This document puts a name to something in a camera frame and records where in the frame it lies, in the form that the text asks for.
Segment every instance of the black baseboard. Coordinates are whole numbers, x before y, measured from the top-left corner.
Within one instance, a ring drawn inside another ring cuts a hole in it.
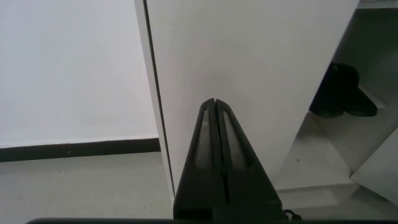
[[[160,152],[159,138],[4,148],[0,162],[140,152]]]

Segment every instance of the floor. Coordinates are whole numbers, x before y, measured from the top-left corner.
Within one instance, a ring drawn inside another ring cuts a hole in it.
[[[398,220],[398,207],[361,187],[304,219]],[[0,223],[40,217],[172,218],[159,152],[0,163]]]
[[[398,220],[398,206],[364,187],[337,206],[302,208],[294,212],[304,219]]]

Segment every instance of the white cabinet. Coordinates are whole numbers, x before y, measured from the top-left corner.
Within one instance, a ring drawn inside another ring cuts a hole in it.
[[[351,174],[398,124],[398,29],[391,29],[398,20],[357,4],[147,1],[149,24],[144,18],[140,29],[150,25],[153,54],[148,46],[144,53],[152,57],[146,64],[152,99],[161,101],[155,113],[163,116],[158,131],[174,191],[209,98],[232,107],[286,208],[336,205],[355,190]],[[358,69],[379,107],[375,117],[308,113],[332,59]]]
[[[398,205],[398,129],[358,169],[353,180]]]
[[[276,183],[357,3],[147,1],[175,189],[209,98],[232,107]]]

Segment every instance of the white shelf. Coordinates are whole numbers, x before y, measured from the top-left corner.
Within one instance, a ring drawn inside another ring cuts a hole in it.
[[[397,0],[372,0],[372,1],[360,1],[358,4],[358,9],[388,9],[397,8]]]
[[[286,157],[276,190],[352,184],[350,170],[310,115],[306,115]]]

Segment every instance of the shoe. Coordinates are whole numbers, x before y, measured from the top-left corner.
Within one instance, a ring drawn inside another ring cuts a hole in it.
[[[344,113],[331,92],[330,78],[332,73],[333,71],[328,68],[310,106],[310,111],[322,118],[335,118]]]
[[[354,67],[331,63],[329,68],[331,94],[345,112],[354,116],[377,115],[377,106],[358,88],[359,74]]]

